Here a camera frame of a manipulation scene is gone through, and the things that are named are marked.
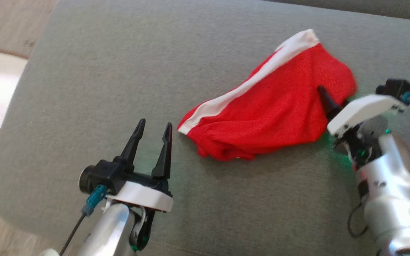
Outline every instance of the wooden floor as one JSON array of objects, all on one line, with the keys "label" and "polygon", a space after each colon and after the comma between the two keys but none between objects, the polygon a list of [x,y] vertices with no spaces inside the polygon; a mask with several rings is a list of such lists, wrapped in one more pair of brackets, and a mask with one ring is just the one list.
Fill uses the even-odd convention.
[{"label": "wooden floor", "polygon": [[[0,50],[29,56],[57,0],[0,0]],[[50,241],[8,225],[0,218],[0,256],[39,256]]]}]

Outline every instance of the red cloth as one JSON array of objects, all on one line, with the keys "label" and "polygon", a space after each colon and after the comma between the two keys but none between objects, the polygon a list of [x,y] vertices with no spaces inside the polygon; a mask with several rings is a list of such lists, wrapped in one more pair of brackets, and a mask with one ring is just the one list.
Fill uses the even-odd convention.
[{"label": "red cloth", "polygon": [[200,156],[223,161],[313,142],[327,126],[319,85],[339,104],[356,91],[349,68],[322,47],[313,30],[302,31],[240,86],[190,110],[177,129],[194,141]]}]

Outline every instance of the gray fabric surface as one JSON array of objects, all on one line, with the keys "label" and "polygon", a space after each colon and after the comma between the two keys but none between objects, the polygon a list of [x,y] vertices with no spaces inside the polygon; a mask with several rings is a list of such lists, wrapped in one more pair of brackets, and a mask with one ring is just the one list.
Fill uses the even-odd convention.
[{"label": "gray fabric surface", "polygon": [[[309,28],[351,68],[360,96],[387,78],[410,80],[408,20],[249,0],[61,1],[0,133],[1,216],[63,242],[86,199],[81,170],[119,154],[140,118],[147,125],[135,165],[150,173],[167,122],[176,126],[192,107],[234,88]],[[410,109],[395,119],[392,128],[410,144]],[[141,255],[374,253],[370,235],[347,233],[356,186],[327,136],[251,162],[195,151],[174,133],[174,207],[158,214]]]},{"label": "gray fabric surface", "polygon": [[410,0],[269,0],[410,19]]}]

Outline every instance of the black cable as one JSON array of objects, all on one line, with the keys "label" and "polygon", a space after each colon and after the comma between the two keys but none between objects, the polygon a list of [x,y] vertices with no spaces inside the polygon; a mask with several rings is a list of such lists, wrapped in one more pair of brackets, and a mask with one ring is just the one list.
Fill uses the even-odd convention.
[{"label": "black cable", "polygon": [[352,238],[361,237],[361,236],[368,230],[368,226],[365,226],[365,228],[364,228],[361,232],[355,234],[355,233],[352,231],[351,227],[350,227],[350,221],[352,220],[352,215],[358,210],[358,208],[360,208],[360,207],[362,207],[362,206],[363,206],[363,204],[360,202],[360,204],[358,204],[358,206],[355,207],[355,208],[350,212],[350,214],[349,214],[349,218],[348,218],[348,231],[349,231],[349,234],[350,234],[350,236],[351,236]]},{"label": "black cable", "polygon": [[60,256],[63,255],[64,251],[66,250],[67,246],[68,246],[69,243],[70,243],[70,240],[72,240],[72,237],[74,236],[75,232],[76,232],[77,229],[78,229],[78,226],[80,226],[80,224],[82,223],[82,221],[83,221],[83,219],[85,218],[85,216],[86,216],[86,214],[82,214],[82,216],[81,216],[80,219],[78,220],[77,224],[75,224],[75,227],[74,227],[74,229],[72,230],[72,232],[70,233],[69,238],[67,238],[67,241],[65,242],[63,248],[61,249]]}]

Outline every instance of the red garment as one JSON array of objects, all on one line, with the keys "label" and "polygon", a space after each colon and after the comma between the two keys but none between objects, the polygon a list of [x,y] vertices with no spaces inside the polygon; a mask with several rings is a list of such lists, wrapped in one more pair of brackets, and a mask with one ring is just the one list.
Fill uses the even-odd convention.
[{"label": "red garment", "polygon": [[177,129],[195,142],[200,156],[223,161],[313,142],[327,126],[319,85],[339,104],[356,91],[349,68],[322,47],[313,30],[302,31],[240,86],[190,110]]}]

